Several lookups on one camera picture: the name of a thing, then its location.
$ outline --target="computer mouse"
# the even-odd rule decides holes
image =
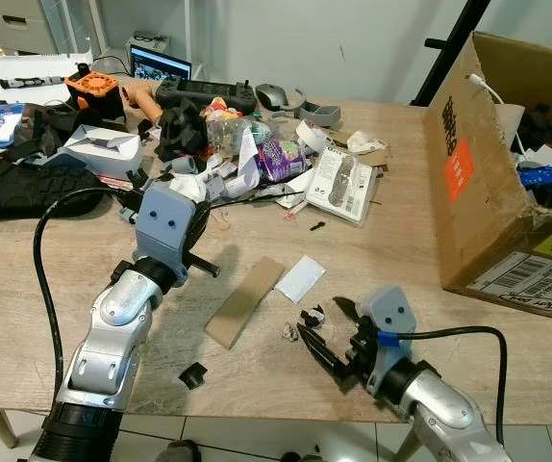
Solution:
[[[259,102],[269,111],[280,111],[282,106],[287,106],[287,94],[277,85],[260,84],[255,87],[255,93]]]

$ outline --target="cardboard box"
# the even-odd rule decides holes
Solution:
[[[552,49],[474,33],[425,119],[442,286],[552,318],[552,210],[521,186],[489,93],[550,105]]]

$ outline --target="laptop screen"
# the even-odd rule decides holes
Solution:
[[[136,79],[162,80],[178,75],[190,80],[190,63],[131,45],[131,67]]]

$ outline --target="drone controller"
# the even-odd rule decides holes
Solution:
[[[208,106],[217,96],[222,97],[227,106],[236,108],[245,116],[252,114],[257,106],[257,99],[248,81],[235,85],[184,80],[179,76],[165,79],[157,89],[155,99],[163,109],[178,106],[183,98]]]

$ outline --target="table surface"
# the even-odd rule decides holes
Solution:
[[[341,130],[364,130],[391,145],[389,172],[378,185],[364,227],[314,207],[285,221],[276,204],[238,205],[212,212],[194,252],[221,266],[212,279],[191,269],[187,284],[172,290],[155,313],[144,347],[129,412],[160,415],[397,422],[360,387],[340,392],[303,342],[281,337],[285,322],[317,303],[327,320],[321,335],[343,357],[355,332],[334,295],[359,299],[379,286],[399,284],[417,318],[417,330],[487,324],[509,344],[506,424],[552,424],[552,320],[440,288],[432,216],[425,110],[339,101]],[[138,111],[129,111],[136,130]],[[154,142],[145,147],[152,155]],[[65,365],[85,336],[88,310],[122,259],[135,248],[132,226],[104,200],[87,216],[50,221],[43,261],[56,303]],[[323,220],[316,231],[311,226]],[[54,383],[52,341],[32,259],[37,221],[0,221],[0,408],[48,410]],[[295,305],[270,292],[231,350],[204,326],[244,275],[269,256],[290,269],[309,255],[327,272]],[[434,365],[465,390],[494,422],[498,346],[488,335],[414,344],[415,358]],[[208,372],[189,391],[177,378],[195,361]]]

